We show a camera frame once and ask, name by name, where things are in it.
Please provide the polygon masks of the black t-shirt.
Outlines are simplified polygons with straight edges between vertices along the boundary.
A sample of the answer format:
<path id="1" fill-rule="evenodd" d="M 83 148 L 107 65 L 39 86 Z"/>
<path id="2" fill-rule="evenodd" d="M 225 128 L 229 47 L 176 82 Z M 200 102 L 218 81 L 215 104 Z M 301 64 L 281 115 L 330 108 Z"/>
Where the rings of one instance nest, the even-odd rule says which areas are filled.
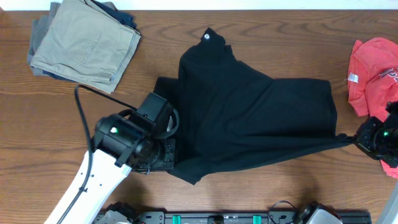
<path id="1" fill-rule="evenodd" d="M 178 111 L 175 166 L 190 184 L 350 144 L 336 133 L 329 81 L 271 78 L 239 61 L 213 29 L 180 58 L 177 78 L 154 92 Z"/>

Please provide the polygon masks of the red printed t-shirt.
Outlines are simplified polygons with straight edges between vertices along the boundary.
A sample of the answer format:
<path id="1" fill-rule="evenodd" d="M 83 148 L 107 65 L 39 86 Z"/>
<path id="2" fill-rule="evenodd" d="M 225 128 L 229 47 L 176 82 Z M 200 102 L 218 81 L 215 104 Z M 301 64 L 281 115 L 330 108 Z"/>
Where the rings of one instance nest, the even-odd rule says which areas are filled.
<path id="1" fill-rule="evenodd" d="M 354 43 L 348 68 L 348 103 L 358 116 L 387 118 L 397 102 L 397 44 L 382 37 Z"/>

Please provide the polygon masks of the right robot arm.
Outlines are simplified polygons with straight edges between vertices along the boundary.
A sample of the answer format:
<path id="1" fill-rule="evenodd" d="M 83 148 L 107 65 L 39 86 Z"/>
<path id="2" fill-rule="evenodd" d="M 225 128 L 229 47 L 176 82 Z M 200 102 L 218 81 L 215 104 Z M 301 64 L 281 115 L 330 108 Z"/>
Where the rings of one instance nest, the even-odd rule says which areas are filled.
<path id="1" fill-rule="evenodd" d="M 388 102 L 387 118 L 369 117 L 351 137 L 351 142 L 371 159 L 379 161 L 384 172 L 397 178 L 397 102 Z M 368 212 L 340 212 L 329 210 L 313 202 L 298 212 L 293 224 L 365 224 L 371 223 Z"/>

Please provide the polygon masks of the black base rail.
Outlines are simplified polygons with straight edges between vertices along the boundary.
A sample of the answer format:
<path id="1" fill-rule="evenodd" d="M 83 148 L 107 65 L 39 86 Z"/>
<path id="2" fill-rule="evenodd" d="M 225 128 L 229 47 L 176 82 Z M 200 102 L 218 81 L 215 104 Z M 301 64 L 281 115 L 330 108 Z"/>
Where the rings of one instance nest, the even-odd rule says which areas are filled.
<path id="1" fill-rule="evenodd" d="M 335 211 L 320 203 L 313 202 L 299 210 L 277 208 L 275 205 L 266 212 L 252 213 L 191 213 L 163 211 L 138 214 L 125 203 L 115 203 L 94 217 L 94 224 L 371 224 L 369 212 Z"/>

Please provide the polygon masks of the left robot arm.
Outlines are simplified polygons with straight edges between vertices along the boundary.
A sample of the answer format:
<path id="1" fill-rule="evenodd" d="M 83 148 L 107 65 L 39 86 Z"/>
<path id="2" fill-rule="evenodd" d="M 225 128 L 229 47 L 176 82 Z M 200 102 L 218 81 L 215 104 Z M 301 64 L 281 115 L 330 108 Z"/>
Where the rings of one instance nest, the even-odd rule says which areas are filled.
<path id="1" fill-rule="evenodd" d="M 92 223 L 114 189 L 131 173 L 169 171 L 175 165 L 177 111 L 165 117 L 164 132 L 133 110 L 101 118 L 71 185 L 47 223 Z"/>

